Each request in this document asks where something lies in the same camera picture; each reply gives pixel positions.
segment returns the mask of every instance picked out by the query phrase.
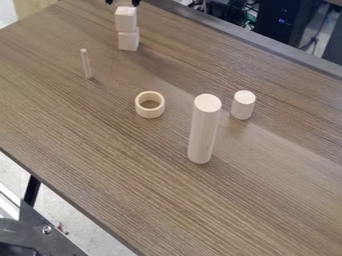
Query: tall wooden cylinder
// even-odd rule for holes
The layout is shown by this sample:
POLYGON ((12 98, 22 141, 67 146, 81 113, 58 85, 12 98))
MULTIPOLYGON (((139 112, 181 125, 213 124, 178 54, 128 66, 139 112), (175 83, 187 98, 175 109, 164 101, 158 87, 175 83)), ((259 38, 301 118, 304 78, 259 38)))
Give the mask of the tall wooden cylinder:
POLYGON ((195 98, 188 157, 196 164, 205 164, 211 158, 221 107, 221 100, 212 94, 195 98))

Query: electronic equipment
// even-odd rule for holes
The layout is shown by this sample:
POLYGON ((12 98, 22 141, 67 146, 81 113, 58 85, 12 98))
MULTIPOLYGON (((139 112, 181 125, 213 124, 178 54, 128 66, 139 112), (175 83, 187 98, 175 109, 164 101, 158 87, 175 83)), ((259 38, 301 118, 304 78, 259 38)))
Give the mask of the electronic equipment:
POLYGON ((260 0, 255 32, 299 47, 322 0, 260 0))

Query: wooden block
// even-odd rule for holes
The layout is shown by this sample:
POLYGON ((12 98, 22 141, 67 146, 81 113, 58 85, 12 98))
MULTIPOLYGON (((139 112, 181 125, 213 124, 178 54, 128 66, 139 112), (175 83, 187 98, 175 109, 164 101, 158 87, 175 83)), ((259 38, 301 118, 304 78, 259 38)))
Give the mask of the wooden block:
POLYGON ((115 12, 115 27, 119 32, 135 32, 137 28, 137 8, 119 6, 115 12))
POLYGON ((205 164, 211 158, 221 107, 221 100, 212 94, 195 98, 188 157, 196 164, 205 164))
POLYGON ((139 46, 139 27, 133 33, 119 32, 119 49, 136 51, 139 46))
POLYGON ((83 69, 84 69, 84 75, 86 78, 90 79, 93 77, 93 74, 91 72, 88 51, 87 51, 87 49, 82 48, 80 50, 80 53, 81 53, 82 64, 83 64, 83 69))
POLYGON ((235 93, 231 114, 240 120, 247 120, 252 116, 256 97, 254 93, 241 90, 235 93))

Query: wooden cylinder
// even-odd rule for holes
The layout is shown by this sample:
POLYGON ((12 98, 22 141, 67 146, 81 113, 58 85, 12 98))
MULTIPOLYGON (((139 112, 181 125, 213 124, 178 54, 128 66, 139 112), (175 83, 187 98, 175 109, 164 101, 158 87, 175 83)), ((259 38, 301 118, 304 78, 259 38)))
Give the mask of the wooden cylinder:
POLYGON ((91 72, 88 51, 87 51, 87 49, 82 48, 80 50, 80 53, 81 53, 82 64, 83 64, 83 69, 84 69, 84 75, 87 79, 90 79, 93 77, 93 74, 91 72))
POLYGON ((254 93, 241 90, 235 93, 231 114, 240 120, 247 120, 252 116, 256 97, 254 93))
POLYGON ((221 100, 212 94, 195 98, 188 157, 196 164, 205 164, 211 158, 221 107, 221 100))

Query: ring hole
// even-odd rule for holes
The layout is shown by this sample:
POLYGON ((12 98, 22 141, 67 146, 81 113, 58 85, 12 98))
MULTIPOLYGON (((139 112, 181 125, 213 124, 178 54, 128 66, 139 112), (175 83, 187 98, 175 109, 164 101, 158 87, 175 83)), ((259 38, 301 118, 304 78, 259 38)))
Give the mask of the ring hole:
POLYGON ((153 109, 157 108, 160 103, 153 100, 146 100, 140 104, 143 108, 153 109))

